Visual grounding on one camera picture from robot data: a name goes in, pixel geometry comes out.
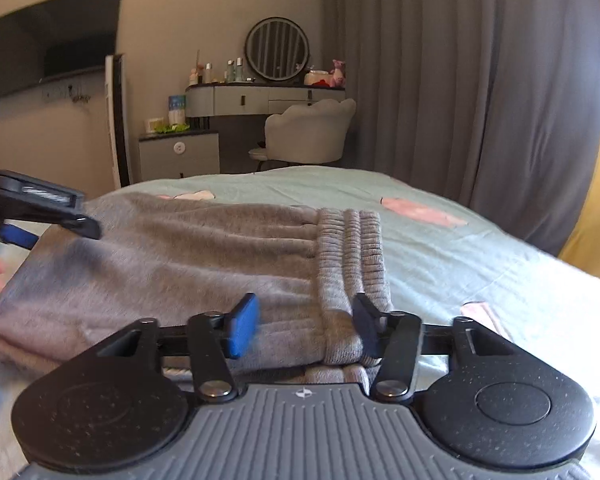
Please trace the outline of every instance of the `white wall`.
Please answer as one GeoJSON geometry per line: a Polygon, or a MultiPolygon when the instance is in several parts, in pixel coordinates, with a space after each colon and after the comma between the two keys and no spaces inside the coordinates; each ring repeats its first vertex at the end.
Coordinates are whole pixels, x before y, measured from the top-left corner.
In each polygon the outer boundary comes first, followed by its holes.
{"type": "MultiPolygon", "coordinates": [[[[0,15],[38,1],[0,0],[0,15]]],[[[320,2],[122,0],[118,51],[126,55],[132,139],[142,133],[145,118],[167,115],[170,94],[183,93],[197,49],[202,61],[211,62],[221,75],[227,59],[242,55],[248,31],[263,18],[285,16],[297,22],[309,37],[312,58],[319,62],[320,2]]],[[[100,89],[103,76],[87,80],[94,97],[86,105],[66,101],[44,104],[40,89],[0,99],[1,168],[79,187],[90,196],[112,188],[100,89]],[[37,142],[42,137],[53,142],[37,142]],[[26,150],[16,155],[21,142],[26,150]],[[88,176],[77,174],[76,164],[88,170],[88,176]]],[[[132,156],[138,178],[138,154],[132,156]]]]}

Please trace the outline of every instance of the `round mirror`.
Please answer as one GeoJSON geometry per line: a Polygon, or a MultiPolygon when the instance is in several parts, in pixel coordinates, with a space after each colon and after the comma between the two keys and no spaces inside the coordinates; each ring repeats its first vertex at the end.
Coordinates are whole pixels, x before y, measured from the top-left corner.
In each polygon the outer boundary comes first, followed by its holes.
{"type": "Polygon", "coordinates": [[[244,44],[251,69],[269,81],[295,78],[309,62],[309,40],[286,18],[267,18],[251,29],[244,44]]]}

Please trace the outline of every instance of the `wall-mounted tv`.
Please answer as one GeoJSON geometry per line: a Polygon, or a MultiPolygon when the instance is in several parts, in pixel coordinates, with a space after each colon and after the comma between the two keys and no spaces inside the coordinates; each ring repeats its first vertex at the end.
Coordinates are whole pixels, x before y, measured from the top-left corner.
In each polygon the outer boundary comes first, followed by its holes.
{"type": "Polygon", "coordinates": [[[0,17],[0,97],[103,70],[119,11],[120,0],[47,0],[0,17]]]}

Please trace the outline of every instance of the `white chair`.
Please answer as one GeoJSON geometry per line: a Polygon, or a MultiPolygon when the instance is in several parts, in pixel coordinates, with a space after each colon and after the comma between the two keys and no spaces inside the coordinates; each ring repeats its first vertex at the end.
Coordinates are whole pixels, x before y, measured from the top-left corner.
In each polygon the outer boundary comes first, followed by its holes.
{"type": "Polygon", "coordinates": [[[342,158],[344,139],[356,113],[356,102],[323,99],[312,106],[293,105],[269,116],[264,125],[266,148],[249,150],[260,171],[267,160],[324,164],[342,158]]]}

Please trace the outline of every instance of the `bedside table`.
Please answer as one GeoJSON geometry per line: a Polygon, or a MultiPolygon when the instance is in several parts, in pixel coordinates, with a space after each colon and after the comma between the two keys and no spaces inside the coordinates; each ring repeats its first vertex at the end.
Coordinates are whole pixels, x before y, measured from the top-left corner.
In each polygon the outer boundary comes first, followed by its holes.
{"type": "Polygon", "coordinates": [[[142,180],[220,173],[218,132],[144,134],[138,139],[142,180]]]}

